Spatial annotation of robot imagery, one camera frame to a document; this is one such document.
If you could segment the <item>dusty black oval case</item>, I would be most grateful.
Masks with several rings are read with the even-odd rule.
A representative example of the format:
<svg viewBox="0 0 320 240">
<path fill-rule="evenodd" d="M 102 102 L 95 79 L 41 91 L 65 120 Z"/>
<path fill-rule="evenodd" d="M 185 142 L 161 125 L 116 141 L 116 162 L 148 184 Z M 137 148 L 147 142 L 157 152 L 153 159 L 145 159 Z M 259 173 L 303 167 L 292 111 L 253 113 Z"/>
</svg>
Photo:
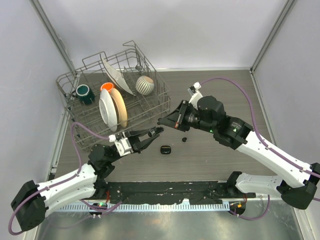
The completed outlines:
<svg viewBox="0 0 320 240">
<path fill-rule="evenodd" d="M 151 137 L 159 136 L 164 131 L 163 127 L 152 127 L 148 130 L 147 134 Z"/>
</svg>

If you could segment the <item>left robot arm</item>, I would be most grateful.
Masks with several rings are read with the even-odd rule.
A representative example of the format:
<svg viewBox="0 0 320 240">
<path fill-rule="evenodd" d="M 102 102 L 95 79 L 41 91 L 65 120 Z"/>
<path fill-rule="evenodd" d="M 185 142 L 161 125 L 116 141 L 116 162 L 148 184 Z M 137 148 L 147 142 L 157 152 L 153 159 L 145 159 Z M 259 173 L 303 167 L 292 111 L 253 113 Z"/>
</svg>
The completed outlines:
<svg viewBox="0 0 320 240">
<path fill-rule="evenodd" d="M 21 232 L 27 232 L 59 208 L 77 200 L 87 198 L 102 199 L 107 192 L 105 178 L 115 169 L 113 162 L 130 154 L 140 154 L 164 131 L 162 127 L 145 130 L 125 131 L 112 134 L 106 139 L 110 145 L 94 145 L 85 164 L 61 177 L 46 182 L 25 182 L 11 202 L 13 220 L 17 220 Z"/>
</svg>

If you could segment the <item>glossy black charging case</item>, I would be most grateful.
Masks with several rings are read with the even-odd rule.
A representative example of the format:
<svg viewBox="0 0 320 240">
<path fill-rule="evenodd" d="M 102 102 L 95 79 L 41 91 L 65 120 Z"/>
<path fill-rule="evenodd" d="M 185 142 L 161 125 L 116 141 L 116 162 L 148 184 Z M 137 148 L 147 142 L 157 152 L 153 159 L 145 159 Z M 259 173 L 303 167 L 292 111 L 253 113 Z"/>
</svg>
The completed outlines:
<svg viewBox="0 0 320 240">
<path fill-rule="evenodd" d="M 172 148 L 169 145 L 162 145 L 160 147 L 160 153 L 163 155 L 169 155 L 172 152 Z"/>
</svg>

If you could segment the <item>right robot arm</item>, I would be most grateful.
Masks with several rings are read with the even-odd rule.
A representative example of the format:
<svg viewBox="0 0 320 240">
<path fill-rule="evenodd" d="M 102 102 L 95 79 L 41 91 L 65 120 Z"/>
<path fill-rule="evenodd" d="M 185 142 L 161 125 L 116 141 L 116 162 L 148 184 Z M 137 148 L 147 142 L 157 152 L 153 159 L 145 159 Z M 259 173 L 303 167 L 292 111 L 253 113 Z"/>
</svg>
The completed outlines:
<svg viewBox="0 0 320 240">
<path fill-rule="evenodd" d="M 320 180 L 320 165 L 296 159 L 262 137 L 240 118 L 226 114 L 224 105 L 213 96 L 183 100 L 158 124 L 182 132 L 190 128 L 211 133 L 221 145 L 257 160 L 274 176 L 250 175 L 234 171 L 228 178 L 226 193 L 233 198 L 242 193 L 281 197 L 288 205 L 305 210 L 314 199 Z"/>
</svg>

